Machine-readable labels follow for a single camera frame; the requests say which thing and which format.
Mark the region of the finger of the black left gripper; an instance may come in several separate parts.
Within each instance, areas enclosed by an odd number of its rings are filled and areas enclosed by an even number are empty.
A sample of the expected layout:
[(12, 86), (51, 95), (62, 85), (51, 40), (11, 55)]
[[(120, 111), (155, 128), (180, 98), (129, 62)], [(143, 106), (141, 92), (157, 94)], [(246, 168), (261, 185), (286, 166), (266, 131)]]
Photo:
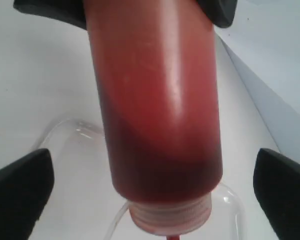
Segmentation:
[(218, 28), (229, 28), (234, 21), (237, 0), (199, 0), (198, 4)]
[(13, 8), (20, 13), (45, 17), (86, 29), (82, 0), (14, 0)]

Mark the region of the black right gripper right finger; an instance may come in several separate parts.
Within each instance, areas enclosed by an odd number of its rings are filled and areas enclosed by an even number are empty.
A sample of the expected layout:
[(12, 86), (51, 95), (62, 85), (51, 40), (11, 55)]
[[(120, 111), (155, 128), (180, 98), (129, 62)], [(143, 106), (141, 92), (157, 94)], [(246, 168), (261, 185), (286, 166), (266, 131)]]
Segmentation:
[(280, 240), (300, 240), (300, 164), (269, 148), (258, 151), (253, 190)]

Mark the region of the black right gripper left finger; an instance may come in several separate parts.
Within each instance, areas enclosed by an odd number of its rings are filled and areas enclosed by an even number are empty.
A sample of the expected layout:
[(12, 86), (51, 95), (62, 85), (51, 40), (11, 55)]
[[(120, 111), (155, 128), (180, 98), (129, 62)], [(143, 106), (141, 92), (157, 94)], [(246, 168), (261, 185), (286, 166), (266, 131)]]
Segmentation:
[(0, 169), (0, 240), (27, 240), (54, 187), (50, 151), (37, 149)]

